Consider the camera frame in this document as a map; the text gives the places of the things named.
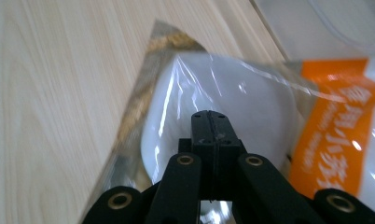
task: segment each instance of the plastic wrapper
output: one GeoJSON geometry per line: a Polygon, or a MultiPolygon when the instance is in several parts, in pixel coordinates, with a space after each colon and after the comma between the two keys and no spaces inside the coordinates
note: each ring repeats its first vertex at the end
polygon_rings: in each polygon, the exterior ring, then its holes
{"type": "MultiPolygon", "coordinates": [[[[249,63],[207,53],[161,22],[90,203],[115,186],[160,181],[201,110],[227,115],[247,151],[300,193],[343,189],[375,211],[375,58],[249,63]]],[[[202,202],[201,221],[232,223],[230,203],[202,202]]]]}

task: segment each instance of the wood grain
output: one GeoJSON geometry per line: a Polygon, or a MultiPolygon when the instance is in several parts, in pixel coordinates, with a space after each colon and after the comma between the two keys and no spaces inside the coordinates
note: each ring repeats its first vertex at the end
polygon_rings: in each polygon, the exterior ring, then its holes
{"type": "Polygon", "coordinates": [[[0,223],[77,223],[154,21],[210,52],[281,61],[248,0],[0,0],[0,223]]]}

